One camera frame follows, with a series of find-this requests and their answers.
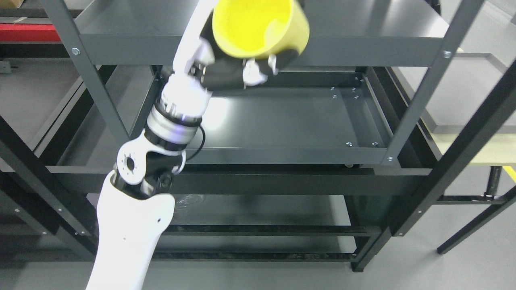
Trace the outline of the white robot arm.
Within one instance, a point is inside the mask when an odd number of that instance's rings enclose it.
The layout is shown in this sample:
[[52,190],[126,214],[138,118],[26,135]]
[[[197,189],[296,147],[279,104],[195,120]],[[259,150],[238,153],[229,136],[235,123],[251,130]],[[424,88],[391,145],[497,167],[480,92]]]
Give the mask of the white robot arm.
[[173,179],[187,161],[208,101],[157,101],[124,143],[96,206],[99,241],[87,290],[140,290],[175,213]]

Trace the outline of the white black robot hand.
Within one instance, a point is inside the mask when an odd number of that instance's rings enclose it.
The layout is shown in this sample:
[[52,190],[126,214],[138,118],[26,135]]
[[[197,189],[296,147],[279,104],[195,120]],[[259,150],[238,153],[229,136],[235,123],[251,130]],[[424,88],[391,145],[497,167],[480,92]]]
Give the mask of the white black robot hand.
[[219,0],[200,0],[191,15],[152,114],[177,123],[199,121],[212,94],[265,84],[300,56],[293,50],[267,58],[234,58],[216,44],[212,31],[214,6]]

